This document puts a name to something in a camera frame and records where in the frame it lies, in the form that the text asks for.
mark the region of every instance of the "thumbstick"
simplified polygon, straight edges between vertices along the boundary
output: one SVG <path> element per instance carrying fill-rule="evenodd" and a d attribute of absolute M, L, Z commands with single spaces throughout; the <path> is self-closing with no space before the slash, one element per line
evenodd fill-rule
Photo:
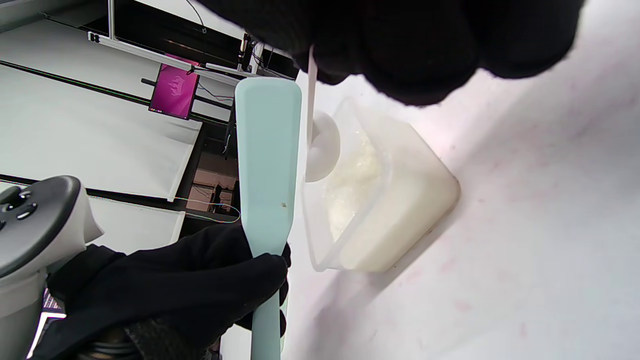
<path fill-rule="evenodd" d="M 0 193 L 0 205 L 4 205 L 3 211 L 13 210 L 24 203 L 25 198 L 20 196 L 21 192 L 22 189 L 18 186 L 12 186 Z"/>

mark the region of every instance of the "white countertop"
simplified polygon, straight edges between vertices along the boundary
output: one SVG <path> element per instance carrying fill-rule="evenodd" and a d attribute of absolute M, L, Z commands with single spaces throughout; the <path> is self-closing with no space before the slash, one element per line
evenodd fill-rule
<path fill-rule="evenodd" d="M 638 358 L 637 33 L 639 2 L 592 0 L 535 79 L 478 72 L 424 109 L 359 77 L 320 86 L 319 110 L 353 96 L 412 122 L 463 195 L 387 274 L 314 272 L 298 208 L 283 359 Z"/>

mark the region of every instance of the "white table surface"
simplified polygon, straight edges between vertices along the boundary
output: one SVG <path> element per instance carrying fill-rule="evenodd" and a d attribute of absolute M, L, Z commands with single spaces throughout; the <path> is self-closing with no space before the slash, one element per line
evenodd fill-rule
<path fill-rule="evenodd" d="M 170 199 L 202 123 L 0 67 L 0 174 Z"/>
<path fill-rule="evenodd" d="M 640 358 L 638 33 L 638 1 L 591 0 L 535 79 L 478 72 L 424 109 L 320 86 L 320 110 L 350 95 L 412 122 L 463 196 L 387 274 L 314 272 L 298 207 L 283 359 Z"/>

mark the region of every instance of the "spatula handle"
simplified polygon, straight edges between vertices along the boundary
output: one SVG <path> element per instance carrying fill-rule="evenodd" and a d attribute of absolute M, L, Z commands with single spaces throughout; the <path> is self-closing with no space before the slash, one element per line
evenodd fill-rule
<path fill-rule="evenodd" d="M 280 296 L 253 312 L 251 360 L 280 360 Z"/>

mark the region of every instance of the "white substance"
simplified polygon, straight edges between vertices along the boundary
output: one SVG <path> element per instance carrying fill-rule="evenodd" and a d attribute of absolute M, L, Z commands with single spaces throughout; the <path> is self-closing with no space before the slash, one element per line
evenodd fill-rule
<path fill-rule="evenodd" d="M 371 197 L 381 175 L 376 149 L 366 135 L 357 135 L 361 139 L 358 148 L 335 167 L 326 187 L 326 207 L 334 241 L 338 240 L 355 213 Z"/>

